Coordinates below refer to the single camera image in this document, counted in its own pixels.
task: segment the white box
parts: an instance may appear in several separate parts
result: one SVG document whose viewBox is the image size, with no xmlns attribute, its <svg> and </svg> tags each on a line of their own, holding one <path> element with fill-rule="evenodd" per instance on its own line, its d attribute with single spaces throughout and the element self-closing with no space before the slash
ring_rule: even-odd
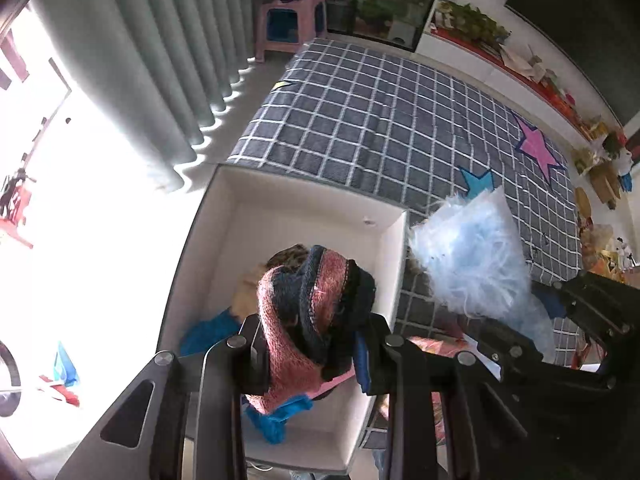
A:
<svg viewBox="0 0 640 480">
<path fill-rule="evenodd" d="M 376 280 L 373 312 L 390 326 L 404 268 L 407 211 L 317 180 L 220 164 L 191 226 L 169 294 L 158 349 L 177 352 L 200 320 L 229 307 L 239 277 L 296 243 L 333 249 Z M 268 444 L 245 420 L 247 460 L 295 470 L 346 474 L 374 398 L 351 378 Z"/>
</svg>

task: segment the metal bolt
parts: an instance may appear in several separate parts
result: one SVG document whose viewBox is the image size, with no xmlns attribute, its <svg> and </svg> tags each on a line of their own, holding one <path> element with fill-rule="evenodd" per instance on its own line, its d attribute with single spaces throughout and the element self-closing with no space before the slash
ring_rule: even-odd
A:
<svg viewBox="0 0 640 480">
<path fill-rule="evenodd" d="M 246 339 L 242 335 L 233 335 L 226 340 L 226 345 L 229 348 L 242 348 L 246 345 Z"/>
<path fill-rule="evenodd" d="M 404 337 L 398 334 L 389 334 L 385 337 L 385 345 L 398 348 L 404 344 Z"/>
<path fill-rule="evenodd" d="M 158 352 L 156 354 L 156 357 L 154 357 L 154 362 L 159 366 L 170 365 L 173 360 L 174 355 L 171 352 L 167 352 L 166 350 Z"/>
<path fill-rule="evenodd" d="M 476 364 L 476 356 L 471 352 L 460 352 L 458 354 L 458 362 L 461 365 L 473 366 L 474 364 Z"/>
<path fill-rule="evenodd" d="M 511 354 L 511 357 L 513 357 L 514 359 L 517 359 L 522 355 L 522 348 L 517 345 L 512 346 L 511 349 L 509 350 L 509 354 Z"/>
</svg>

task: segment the gray plaid tablecloth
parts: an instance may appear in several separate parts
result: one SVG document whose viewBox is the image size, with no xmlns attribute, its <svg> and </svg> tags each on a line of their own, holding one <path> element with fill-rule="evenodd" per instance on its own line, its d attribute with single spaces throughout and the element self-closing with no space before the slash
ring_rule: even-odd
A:
<svg viewBox="0 0 640 480">
<path fill-rule="evenodd" d="M 521 150 L 515 112 L 447 73 L 338 41 L 314 40 L 288 64 L 229 156 L 229 162 L 311 176 L 383 196 L 423 220 L 438 200 L 465 194 L 491 171 L 520 231 L 532 278 L 551 284 L 581 266 L 574 192 L 566 160 L 548 140 L 555 164 Z M 407 268 L 395 332 L 430 337 L 450 322 L 428 284 Z M 556 364 L 569 364 L 577 327 L 556 320 Z M 364 447 L 384 447 L 385 423 L 373 417 Z"/>
</svg>

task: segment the teal star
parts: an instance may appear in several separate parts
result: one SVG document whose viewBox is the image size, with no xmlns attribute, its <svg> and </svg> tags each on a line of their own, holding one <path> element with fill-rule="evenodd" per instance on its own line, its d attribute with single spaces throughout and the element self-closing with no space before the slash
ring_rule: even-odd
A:
<svg viewBox="0 0 640 480">
<path fill-rule="evenodd" d="M 469 191 L 466 193 L 466 197 L 471 200 L 482 193 L 485 189 L 493 191 L 494 187 L 494 174 L 491 170 L 486 170 L 482 175 L 475 176 L 469 170 L 465 168 L 458 168 L 462 176 L 465 177 L 466 186 Z"/>
</svg>

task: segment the pink star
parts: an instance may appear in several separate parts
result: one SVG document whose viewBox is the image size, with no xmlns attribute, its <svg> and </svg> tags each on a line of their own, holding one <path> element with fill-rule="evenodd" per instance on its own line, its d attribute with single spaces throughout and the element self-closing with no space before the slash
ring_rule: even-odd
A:
<svg viewBox="0 0 640 480">
<path fill-rule="evenodd" d="M 561 170 L 564 168 L 562 168 L 556 158 L 549 151 L 546 146 L 545 136 L 542 132 L 537 128 L 529 128 L 518 116 L 516 116 L 516 120 L 524 134 L 524 137 L 520 139 L 520 142 L 516 146 L 516 150 L 535 160 L 540 171 L 542 171 L 542 175 L 545 177 L 546 182 L 551 184 L 549 168 L 559 168 Z"/>
</svg>

